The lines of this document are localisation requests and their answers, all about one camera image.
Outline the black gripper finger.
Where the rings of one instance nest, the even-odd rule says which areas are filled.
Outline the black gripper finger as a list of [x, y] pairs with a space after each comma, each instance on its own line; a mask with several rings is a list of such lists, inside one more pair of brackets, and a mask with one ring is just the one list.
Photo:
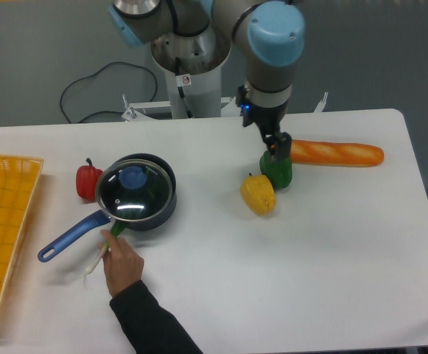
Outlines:
[[262, 141], [266, 146], [265, 152], [260, 157], [260, 163], [273, 163], [277, 161], [276, 153], [276, 132], [266, 128], [260, 129]]
[[274, 156], [276, 161], [290, 160], [292, 137], [287, 132], [277, 132], [275, 134]]

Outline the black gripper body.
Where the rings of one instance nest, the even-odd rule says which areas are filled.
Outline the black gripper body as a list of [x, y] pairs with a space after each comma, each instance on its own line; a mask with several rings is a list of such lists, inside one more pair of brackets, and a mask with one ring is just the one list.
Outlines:
[[236, 105], [240, 108], [242, 126], [256, 125], [263, 139], [281, 133], [283, 119], [290, 98], [290, 88], [266, 92], [244, 84], [237, 89]]

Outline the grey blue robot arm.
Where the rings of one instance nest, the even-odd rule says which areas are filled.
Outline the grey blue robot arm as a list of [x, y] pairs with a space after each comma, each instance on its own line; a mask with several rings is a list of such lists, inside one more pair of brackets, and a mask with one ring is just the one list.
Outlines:
[[292, 139], [280, 122], [305, 33], [291, 1], [113, 1], [108, 11], [130, 46], [150, 46], [175, 117], [218, 115], [220, 69], [236, 48], [246, 62], [236, 92], [243, 123], [258, 127], [270, 161], [288, 159]]

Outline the black sleeved forearm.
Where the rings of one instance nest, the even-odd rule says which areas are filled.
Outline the black sleeved forearm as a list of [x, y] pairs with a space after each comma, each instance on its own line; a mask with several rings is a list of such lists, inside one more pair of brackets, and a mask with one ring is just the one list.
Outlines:
[[191, 336], [139, 280], [109, 302], [137, 353], [201, 353]]

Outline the person's bare hand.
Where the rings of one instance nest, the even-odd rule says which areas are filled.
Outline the person's bare hand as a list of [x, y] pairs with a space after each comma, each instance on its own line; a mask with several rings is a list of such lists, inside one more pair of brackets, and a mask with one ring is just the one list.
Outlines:
[[101, 234], [109, 246], [102, 257], [106, 283], [109, 294], [115, 297], [141, 280], [144, 259], [124, 238], [116, 237], [106, 229], [103, 229]]

